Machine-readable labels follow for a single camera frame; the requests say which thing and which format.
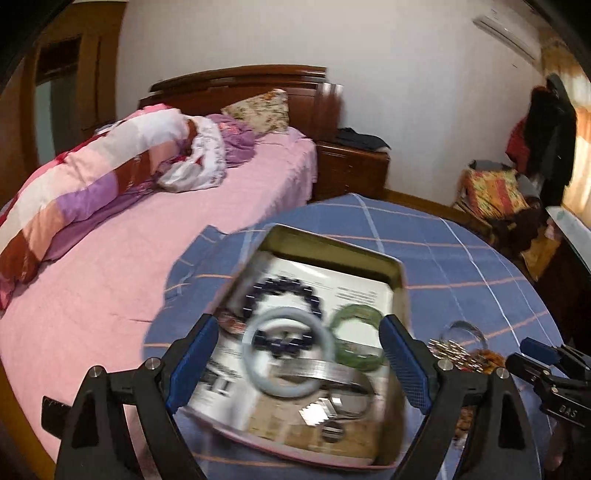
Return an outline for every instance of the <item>wooden nightstand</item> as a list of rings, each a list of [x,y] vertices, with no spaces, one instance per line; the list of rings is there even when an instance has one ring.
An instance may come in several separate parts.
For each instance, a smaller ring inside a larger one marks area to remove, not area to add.
[[[341,145],[319,142],[318,181],[312,200],[326,200],[346,193],[381,199],[390,157]]]

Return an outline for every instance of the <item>patterned cushion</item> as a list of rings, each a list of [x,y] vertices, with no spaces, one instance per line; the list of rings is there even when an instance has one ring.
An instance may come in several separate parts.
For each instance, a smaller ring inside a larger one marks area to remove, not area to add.
[[[481,218],[502,219],[529,208],[519,192],[515,170],[475,171],[469,168],[464,181],[470,206]]]
[[[287,92],[279,89],[228,105],[222,113],[246,122],[259,135],[287,132],[290,123]]]

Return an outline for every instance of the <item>newspaper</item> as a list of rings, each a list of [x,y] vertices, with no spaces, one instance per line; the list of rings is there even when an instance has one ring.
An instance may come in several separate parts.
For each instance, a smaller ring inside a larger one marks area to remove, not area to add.
[[[314,288],[321,300],[323,322],[326,326],[337,310],[352,303],[372,306],[383,315],[392,313],[394,295],[385,283],[276,257],[267,259],[264,268],[260,268],[254,278],[251,276],[249,285],[242,291],[250,288],[250,281],[261,281],[279,275],[297,278]],[[228,308],[231,303],[234,304],[234,311],[238,311],[236,299],[228,301]],[[303,299],[288,293],[266,296],[259,302],[255,313],[284,306],[309,309]],[[277,336],[284,332],[298,335],[302,333],[303,326],[293,320],[278,319],[269,323],[265,331],[271,337],[274,332]],[[356,320],[343,322],[336,336],[366,345],[370,349],[381,348],[375,328]],[[318,347],[302,351],[301,356],[321,358]],[[265,376],[273,376],[281,361],[274,359],[267,351],[258,351],[255,354],[255,365]],[[369,377],[376,391],[370,411],[363,419],[345,422],[346,434],[343,440],[326,443],[321,438],[320,428],[308,427],[299,414],[301,408],[326,396],[326,393],[317,392],[306,398],[288,401],[261,393],[245,378],[240,340],[220,331],[217,346],[187,410],[242,443],[294,459],[305,458],[309,461],[310,452],[316,452],[316,461],[327,465],[369,465],[374,461],[379,448],[388,392],[388,365],[381,366],[370,373]]]

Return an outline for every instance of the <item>yellow curtain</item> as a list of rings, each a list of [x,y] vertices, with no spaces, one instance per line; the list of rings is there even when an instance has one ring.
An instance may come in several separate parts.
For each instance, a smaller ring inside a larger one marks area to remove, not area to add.
[[[540,31],[544,76],[557,73],[577,111],[573,178],[563,204],[591,228],[591,82],[565,43],[552,31]]]

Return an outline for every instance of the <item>wooden headboard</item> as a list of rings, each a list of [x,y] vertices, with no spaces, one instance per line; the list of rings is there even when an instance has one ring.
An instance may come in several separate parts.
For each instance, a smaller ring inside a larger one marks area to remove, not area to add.
[[[315,141],[335,137],[343,86],[327,83],[324,67],[250,65],[192,73],[155,83],[139,106],[166,103],[186,115],[205,116],[273,88],[288,94],[292,127]]]

